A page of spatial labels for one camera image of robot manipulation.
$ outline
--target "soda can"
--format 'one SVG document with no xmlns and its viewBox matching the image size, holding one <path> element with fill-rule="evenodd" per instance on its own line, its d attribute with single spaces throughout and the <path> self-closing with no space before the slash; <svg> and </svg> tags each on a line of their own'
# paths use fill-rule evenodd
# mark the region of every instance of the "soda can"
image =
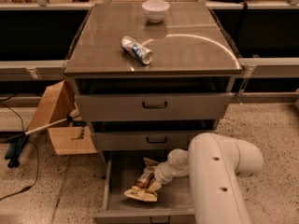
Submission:
<svg viewBox="0 0 299 224">
<path fill-rule="evenodd" d="M 140 45 L 135 39 L 126 35 L 121 39 L 121 48 L 128 51 L 136 60 L 143 64 L 150 64 L 153 53 L 150 49 Z"/>
</svg>

